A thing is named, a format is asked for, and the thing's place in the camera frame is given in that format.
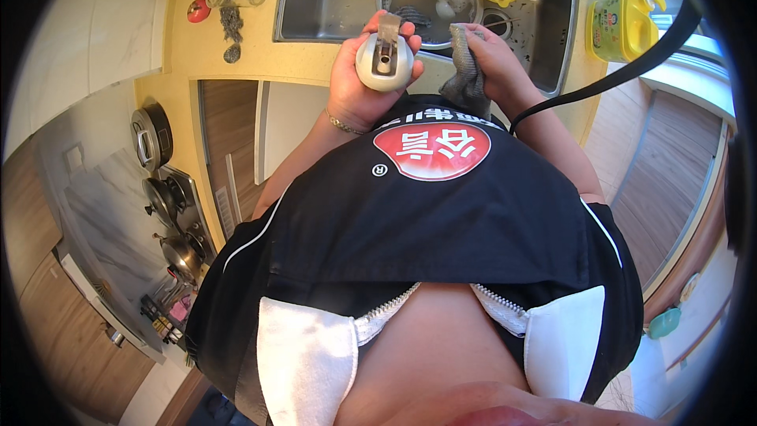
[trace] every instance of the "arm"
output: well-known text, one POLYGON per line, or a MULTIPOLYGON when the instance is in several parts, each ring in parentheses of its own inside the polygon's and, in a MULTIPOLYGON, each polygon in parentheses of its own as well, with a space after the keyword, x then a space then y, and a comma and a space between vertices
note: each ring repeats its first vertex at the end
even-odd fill
MULTIPOLYGON (((355 71, 357 49, 368 39, 371 33, 379 29, 378 18, 385 13, 385 10, 379 10, 368 21, 359 37, 346 40, 341 45, 332 66, 328 103, 326 105, 328 113, 350 128, 361 132, 369 131, 373 124, 400 98, 406 87, 418 79, 423 72, 423 63, 421 61, 413 62, 412 75, 407 86, 385 93, 368 89, 358 79, 355 71)), ((400 33, 407 40, 413 54, 418 52, 421 47, 421 37, 413 35, 414 32, 415 25, 411 22, 406 22, 400 27, 400 33)), ((305 140, 284 159, 268 179, 266 187, 263 188, 263 193, 260 194, 260 199, 255 205, 252 219, 257 219, 263 215, 270 205, 281 197, 284 189, 322 156, 357 138, 357 136, 357 134, 336 128, 326 113, 321 112, 305 140)))
MULTIPOLYGON (((518 62, 510 47, 487 28, 467 24, 468 47, 484 72, 484 92, 512 121, 524 110, 542 101, 541 95, 518 62), (481 40, 472 31, 484 33, 481 40)), ((552 163, 578 189, 587 203, 605 203, 600 179, 581 147, 552 109, 547 109, 518 124, 518 139, 552 163)))

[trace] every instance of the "yellow countertop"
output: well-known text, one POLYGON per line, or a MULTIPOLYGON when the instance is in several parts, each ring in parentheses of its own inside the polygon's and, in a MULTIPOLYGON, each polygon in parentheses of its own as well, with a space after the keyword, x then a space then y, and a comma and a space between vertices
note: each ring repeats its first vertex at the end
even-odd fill
MULTIPOLYGON (((170 165, 192 175, 200 202, 217 247, 224 237, 216 213, 210 178, 205 166, 196 81, 201 79, 256 79, 328 86, 331 65, 339 49, 333 43, 275 43, 273 31, 279 0, 266 0, 255 8, 240 9, 241 59, 230 65, 223 52, 231 44, 223 41, 217 11, 200 23, 190 23, 186 10, 194 0, 169 0, 164 31, 163 72, 135 80, 138 104, 156 100, 166 110, 173 133, 170 165)), ((585 17, 594 0, 578 0, 578 19, 569 70, 563 93, 600 79, 607 64, 584 51, 585 17)), ((436 93, 455 69, 451 62, 421 57, 423 76, 410 93, 436 93)), ((589 135, 599 96, 556 109, 576 141, 583 145, 589 135)))

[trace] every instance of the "black apron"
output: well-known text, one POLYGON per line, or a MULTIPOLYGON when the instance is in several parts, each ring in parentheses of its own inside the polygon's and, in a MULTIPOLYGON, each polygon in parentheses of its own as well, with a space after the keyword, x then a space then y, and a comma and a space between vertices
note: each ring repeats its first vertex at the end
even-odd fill
MULTIPOLYGON (((243 412, 262 415, 262 296, 357 318, 417 281, 481 283, 525 309, 601 284, 602 332, 582 399, 596 401, 642 333, 638 276, 610 209, 591 205, 623 269, 570 180, 504 127, 438 99, 400 104, 237 227, 188 320, 198 367, 243 412)), ((522 366, 522 339, 497 327, 522 366)))

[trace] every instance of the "hand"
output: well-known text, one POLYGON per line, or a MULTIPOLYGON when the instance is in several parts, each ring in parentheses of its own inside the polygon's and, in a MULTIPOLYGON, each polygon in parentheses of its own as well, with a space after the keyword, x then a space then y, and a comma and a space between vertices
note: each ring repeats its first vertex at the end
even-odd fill
POLYGON ((484 72, 484 93, 512 119, 544 100, 505 41, 483 25, 465 23, 468 48, 484 72), (482 32, 481 40, 473 32, 482 32))
MULTIPOLYGON (((332 66, 326 109, 329 114, 357 131, 369 131, 373 124, 400 98, 407 86, 410 86, 423 73, 423 63, 414 61, 407 86, 389 92, 378 92, 368 88, 357 77, 357 71, 355 71, 357 49, 371 33, 378 31, 378 18, 385 13, 387 13, 386 10, 379 10, 368 21, 359 37, 345 40, 332 66)), ((413 55, 421 48, 421 37, 413 34, 415 30, 416 26, 411 22, 405 22, 400 27, 400 34, 410 45, 413 55)))

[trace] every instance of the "gray cloth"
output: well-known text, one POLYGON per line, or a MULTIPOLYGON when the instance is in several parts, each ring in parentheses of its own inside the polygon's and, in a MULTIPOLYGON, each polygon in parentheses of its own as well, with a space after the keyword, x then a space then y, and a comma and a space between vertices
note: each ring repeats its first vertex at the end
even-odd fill
MULTIPOLYGON (((472 116, 491 120, 491 99, 484 94, 484 74, 468 49, 466 29, 453 23, 449 26, 452 34, 452 63, 457 72, 439 88, 439 94, 450 102, 468 111, 472 116)), ((481 32, 473 32, 483 38, 481 32)))

